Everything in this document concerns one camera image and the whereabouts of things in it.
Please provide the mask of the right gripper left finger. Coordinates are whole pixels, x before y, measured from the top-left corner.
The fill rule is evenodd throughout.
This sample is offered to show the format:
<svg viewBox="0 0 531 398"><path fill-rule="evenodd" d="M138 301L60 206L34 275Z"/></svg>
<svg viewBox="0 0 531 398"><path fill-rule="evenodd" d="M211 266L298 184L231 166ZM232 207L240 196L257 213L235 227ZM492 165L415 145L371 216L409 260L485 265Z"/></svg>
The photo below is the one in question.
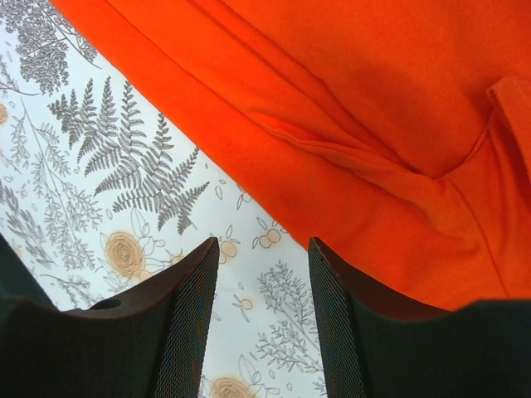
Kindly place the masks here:
<svg viewBox="0 0 531 398"><path fill-rule="evenodd" d="M218 256L209 238L120 294L61 311L3 242L2 396L197 396Z"/></svg>

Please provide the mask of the orange t-shirt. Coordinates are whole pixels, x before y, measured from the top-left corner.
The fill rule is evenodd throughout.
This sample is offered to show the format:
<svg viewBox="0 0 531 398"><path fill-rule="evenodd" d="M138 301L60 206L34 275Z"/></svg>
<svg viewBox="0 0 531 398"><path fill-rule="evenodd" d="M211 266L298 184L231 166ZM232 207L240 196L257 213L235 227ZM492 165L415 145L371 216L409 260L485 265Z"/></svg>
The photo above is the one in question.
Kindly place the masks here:
<svg viewBox="0 0 531 398"><path fill-rule="evenodd" d="M529 297L529 2L56 7L300 244L439 308Z"/></svg>

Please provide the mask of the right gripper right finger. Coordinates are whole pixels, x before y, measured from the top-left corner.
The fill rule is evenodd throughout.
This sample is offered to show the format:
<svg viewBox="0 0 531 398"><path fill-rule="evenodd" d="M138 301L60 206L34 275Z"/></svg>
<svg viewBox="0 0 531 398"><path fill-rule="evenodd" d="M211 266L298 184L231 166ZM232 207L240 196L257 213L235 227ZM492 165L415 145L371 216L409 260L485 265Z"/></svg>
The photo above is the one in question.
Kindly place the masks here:
<svg viewBox="0 0 531 398"><path fill-rule="evenodd" d="M529 301L446 311L387 287L320 239L308 256L329 396L529 396Z"/></svg>

